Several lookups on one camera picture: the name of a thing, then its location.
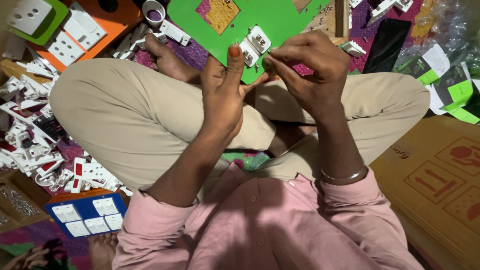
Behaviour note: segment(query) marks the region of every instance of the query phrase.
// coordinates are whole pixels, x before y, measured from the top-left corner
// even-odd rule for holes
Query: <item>green board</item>
[[[279,47],[289,37],[299,34],[329,0],[312,0],[298,13],[292,0],[235,0],[240,9],[222,35],[219,35],[196,11],[202,0],[172,0],[168,14],[172,21],[192,36],[200,45],[227,65],[227,50],[230,44],[241,43],[248,34],[248,26],[258,25],[272,42]],[[262,55],[257,63],[259,69],[245,66],[242,81],[253,83],[264,71]]]
[[[33,35],[28,35],[14,27],[9,26],[8,30],[25,40],[31,41],[38,45],[45,45],[48,39],[53,35],[55,30],[60,26],[63,19],[68,14],[68,8],[59,0],[43,0],[52,6],[52,9],[43,20],[42,24],[37,28]]]

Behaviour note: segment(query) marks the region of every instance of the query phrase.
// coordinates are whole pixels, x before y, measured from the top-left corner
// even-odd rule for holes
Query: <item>silver bracelet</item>
[[[347,178],[335,178],[335,177],[332,177],[332,176],[326,174],[323,170],[321,170],[321,171],[322,171],[322,174],[323,174],[326,178],[328,178],[328,179],[330,179],[330,180],[334,180],[334,181],[346,181],[346,180],[352,180],[353,178],[359,176],[360,173],[361,173],[361,171],[363,170],[363,167],[365,167],[365,164],[362,165],[362,167],[360,168],[360,171],[358,171],[358,173],[356,173],[356,174],[354,174],[354,175],[352,175],[352,176],[350,176],[350,177],[347,177]]]

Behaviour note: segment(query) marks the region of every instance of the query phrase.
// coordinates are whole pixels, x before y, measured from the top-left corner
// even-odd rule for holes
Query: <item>beige trousers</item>
[[[413,127],[429,102],[429,92],[410,76],[349,76],[342,103],[365,163]],[[68,134],[131,189],[152,184],[168,170],[203,120],[199,86],[125,60],[94,59],[72,65],[56,82],[50,103]],[[269,119],[313,123],[282,81],[257,87],[255,107],[245,105],[243,126],[228,148],[266,150],[275,135]],[[315,179],[317,143],[314,132],[253,176],[289,180],[300,172]],[[219,160],[208,185],[227,167]]]

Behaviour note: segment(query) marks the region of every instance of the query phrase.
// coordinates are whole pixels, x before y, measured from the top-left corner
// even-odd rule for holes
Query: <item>cardboard box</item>
[[[432,267],[480,269],[480,126],[423,119],[371,168]]]

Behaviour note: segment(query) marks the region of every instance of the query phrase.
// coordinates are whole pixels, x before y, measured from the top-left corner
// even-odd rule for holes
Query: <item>pink shirt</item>
[[[137,191],[113,269],[423,269],[371,170],[322,189],[301,174],[249,180],[231,165],[188,208]]]

